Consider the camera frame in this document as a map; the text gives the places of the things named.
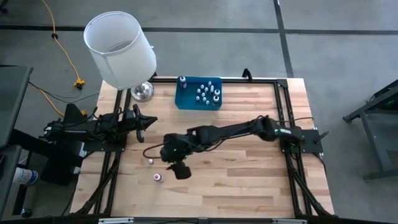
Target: white cylindrical shade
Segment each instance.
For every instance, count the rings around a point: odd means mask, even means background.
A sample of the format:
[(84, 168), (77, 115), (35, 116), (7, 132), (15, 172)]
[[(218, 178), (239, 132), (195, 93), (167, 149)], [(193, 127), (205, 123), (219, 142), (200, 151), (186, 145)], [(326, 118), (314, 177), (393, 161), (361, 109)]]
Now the white cylindrical shade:
[(105, 12), (91, 20), (84, 40), (103, 79), (118, 90), (146, 82), (156, 56), (138, 21), (125, 12)]

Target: concrete floor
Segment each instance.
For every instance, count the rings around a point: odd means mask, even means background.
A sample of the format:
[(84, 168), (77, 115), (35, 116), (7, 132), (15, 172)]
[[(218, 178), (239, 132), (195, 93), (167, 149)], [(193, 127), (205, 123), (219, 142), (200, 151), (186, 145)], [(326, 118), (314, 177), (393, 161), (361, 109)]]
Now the concrete floor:
[[(106, 11), (125, 11), (142, 27), (278, 28), (272, 0), (48, 0), (57, 25), (85, 26)], [(398, 29), (395, 0), (280, 0), (287, 29)], [(40, 1), (11, 0), (0, 22), (50, 24)], [(100, 90), (101, 77), (83, 42), (82, 32), (58, 32), (82, 78), (82, 96)], [(31, 81), (59, 95), (73, 96), (73, 69), (47, 31), (0, 31), (0, 64), (34, 67)], [(279, 34), (148, 32), (155, 46), (158, 75), (240, 76), (249, 68), (255, 77), (286, 77)], [(294, 76), (304, 78), (315, 123), (330, 131), (323, 140), (328, 183), (341, 217), (398, 222), (398, 179), (365, 183), (376, 170), (362, 124), (342, 116), (364, 104), (375, 91), (397, 77), (398, 36), (287, 35)], [(80, 101), (91, 111), (96, 97)], [(63, 111), (66, 104), (55, 101)], [(17, 128), (38, 136), (57, 113), (28, 87)], [(34, 157), (33, 166), (44, 159)], [(35, 217), (60, 215), (73, 184), (57, 187), (39, 182), (30, 189)]]

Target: blue tray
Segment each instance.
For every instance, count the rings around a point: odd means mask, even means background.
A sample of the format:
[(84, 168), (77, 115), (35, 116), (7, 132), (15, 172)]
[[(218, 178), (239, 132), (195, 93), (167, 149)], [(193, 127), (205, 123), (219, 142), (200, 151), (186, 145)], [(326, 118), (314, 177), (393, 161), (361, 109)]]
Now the blue tray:
[[(223, 81), (220, 78), (211, 78), (211, 77), (185, 77), (187, 79), (187, 87), (184, 89), (182, 88), (182, 84), (180, 82), (179, 77), (177, 78), (177, 87), (175, 90), (175, 105), (180, 110), (219, 110), (221, 104), (223, 102)], [(214, 86), (214, 89), (220, 90), (220, 95), (218, 103), (213, 103), (213, 96), (214, 93), (210, 93), (209, 91), (206, 93), (206, 98), (210, 102), (209, 105), (206, 105), (202, 101), (202, 97), (200, 94), (197, 93), (198, 88), (200, 85), (204, 85), (208, 87), (208, 82), (211, 81), (211, 84)]]

